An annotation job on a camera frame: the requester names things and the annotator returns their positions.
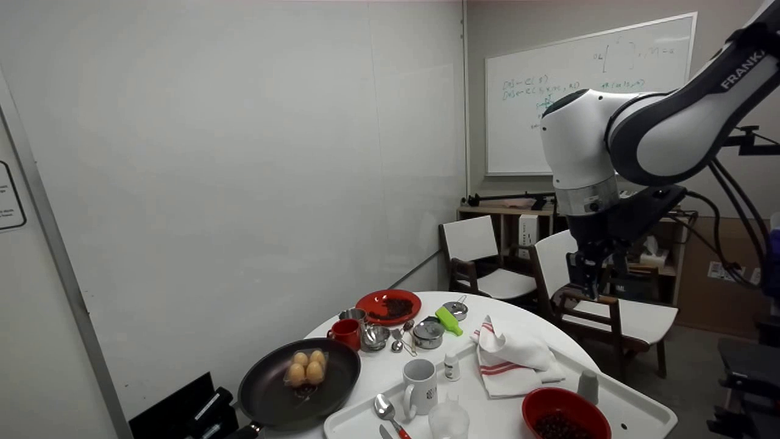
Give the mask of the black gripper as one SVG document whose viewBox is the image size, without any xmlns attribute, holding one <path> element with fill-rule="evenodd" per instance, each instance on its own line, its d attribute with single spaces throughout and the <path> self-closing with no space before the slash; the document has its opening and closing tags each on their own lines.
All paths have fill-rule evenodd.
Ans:
<svg viewBox="0 0 780 439">
<path fill-rule="evenodd" d="M 577 245 L 577 252 L 569 258 L 570 281 L 590 299 L 599 295 L 606 281 L 604 261 L 625 253 L 683 199 L 679 186 L 644 188 L 598 214 L 570 218 L 569 233 Z"/>
</svg>

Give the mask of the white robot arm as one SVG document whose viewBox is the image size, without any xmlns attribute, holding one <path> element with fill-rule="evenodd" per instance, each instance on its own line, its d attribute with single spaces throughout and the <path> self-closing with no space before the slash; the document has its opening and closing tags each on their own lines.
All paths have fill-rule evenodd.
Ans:
<svg viewBox="0 0 780 439">
<path fill-rule="evenodd" d="M 570 277 L 590 299 L 603 292 L 604 261 L 675 207 L 683 182 L 780 85 L 778 29 L 780 3 L 768 0 L 675 90 L 579 89 L 544 110 L 558 214 L 577 245 Z"/>
</svg>

